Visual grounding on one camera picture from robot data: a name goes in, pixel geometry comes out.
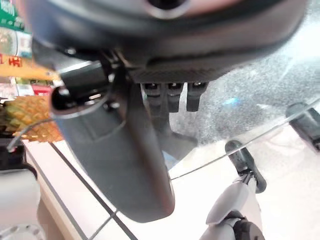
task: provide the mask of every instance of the green sign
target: green sign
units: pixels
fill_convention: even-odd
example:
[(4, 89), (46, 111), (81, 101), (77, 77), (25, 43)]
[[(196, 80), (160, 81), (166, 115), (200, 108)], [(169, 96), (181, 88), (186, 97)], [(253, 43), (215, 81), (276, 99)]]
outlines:
[(6, 0), (0, 0), (0, 27), (18, 31), (23, 31), (25, 28), (24, 21), (19, 17), (16, 7)]

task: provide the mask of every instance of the speckled gray floor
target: speckled gray floor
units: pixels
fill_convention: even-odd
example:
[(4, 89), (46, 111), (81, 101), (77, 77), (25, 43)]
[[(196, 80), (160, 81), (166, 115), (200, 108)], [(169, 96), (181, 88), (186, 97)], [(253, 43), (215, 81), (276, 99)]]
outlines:
[(211, 82), (198, 112), (186, 112), (184, 89), (179, 113), (170, 116), (172, 129), (196, 137), (203, 146), (276, 123), (287, 106), (319, 98), (319, 30), (320, 1), (313, 0), (301, 28), (284, 47)]

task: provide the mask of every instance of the pineapple skin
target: pineapple skin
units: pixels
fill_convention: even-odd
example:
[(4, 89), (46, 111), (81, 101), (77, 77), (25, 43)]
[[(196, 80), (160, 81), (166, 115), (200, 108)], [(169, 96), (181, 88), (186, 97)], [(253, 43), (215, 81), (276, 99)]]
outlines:
[[(7, 131), (18, 134), (21, 130), (38, 121), (49, 119), (49, 96), (18, 96), (5, 103)], [(22, 136), (23, 139), (38, 142), (58, 142), (63, 140), (58, 126), (46, 122), (35, 126)]]

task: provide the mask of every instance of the white robot part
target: white robot part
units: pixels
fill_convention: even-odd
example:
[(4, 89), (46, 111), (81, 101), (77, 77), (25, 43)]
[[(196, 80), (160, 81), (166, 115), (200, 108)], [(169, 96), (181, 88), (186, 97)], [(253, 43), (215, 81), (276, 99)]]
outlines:
[(46, 240), (37, 218), (40, 187), (28, 169), (0, 171), (0, 239)]
[(252, 177), (248, 184), (238, 179), (217, 199), (206, 219), (207, 225), (218, 225), (228, 215), (246, 218), (262, 230), (261, 209), (256, 199), (256, 179)]

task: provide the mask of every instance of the black stripe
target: black stripe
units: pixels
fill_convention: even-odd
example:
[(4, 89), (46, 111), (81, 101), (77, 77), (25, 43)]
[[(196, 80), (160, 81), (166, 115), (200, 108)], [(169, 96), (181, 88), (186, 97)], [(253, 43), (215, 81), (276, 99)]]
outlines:
[(86, 234), (82, 231), (81, 227), (78, 225), (77, 221), (74, 219), (74, 217), (72, 216), (71, 212), (68, 210), (68, 208), (66, 207), (66, 205), (64, 204), (64, 202), (61, 200), (60, 196), (58, 195), (58, 193), (56, 192), (56, 190), (54, 189), (54, 187), (51, 185), (51, 183), (49, 182), (48, 178), (46, 177), (46, 175), (44, 174), (44, 172), (41, 170), (39, 164), (37, 163), (37, 161), (35, 160), (35, 158), (32, 156), (32, 154), (30, 153), (30, 151), (25, 147), (26, 152), (27, 152), (27, 156), (30, 157), (32, 159), (33, 164), (36, 166), (37, 171), (40, 173), (41, 177), (43, 178), (43, 180), (45, 181), (45, 183), (48, 185), (49, 189), (51, 190), (51, 192), (53, 193), (53, 195), (55, 196), (56, 200), (58, 201), (58, 203), (60, 204), (60, 206), (62, 207), (63, 211), (65, 212), (65, 214), (67, 215), (67, 217), (69, 218), (70, 222), (73, 224), (75, 230), (77, 231), (77, 233), (80, 235), (81, 239), (83, 240), (87, 240), (88, 237), (86, 236)]
[[(72, 170), (72, 172), (80, 179), (80, 181), (89, 190), (89, 192), (95, 197), (95, 199), (101, 204), (101, 206), (107, 211), (107, 213), (112, 215), (114, 211), (112, 211), (112, 209), (106, 204), (106, 202), (97, 194), (97, 192), (90, 186), (90, 184), (81, 176), (81, 174), (68, 161), (68, 159), (63, 155), (63, 153), (56, 147), (56, 145), (54, 145), (53, 143), (49, 143), (49, 144), (55, 150), (55, 152), (62, 158), (65, 164)], [(129, 228), (120, 220), (120, 218), (117, 215), (115, 215), (113, 219), (131, 240), (138, 240), (136, 236), (129, 230)]]

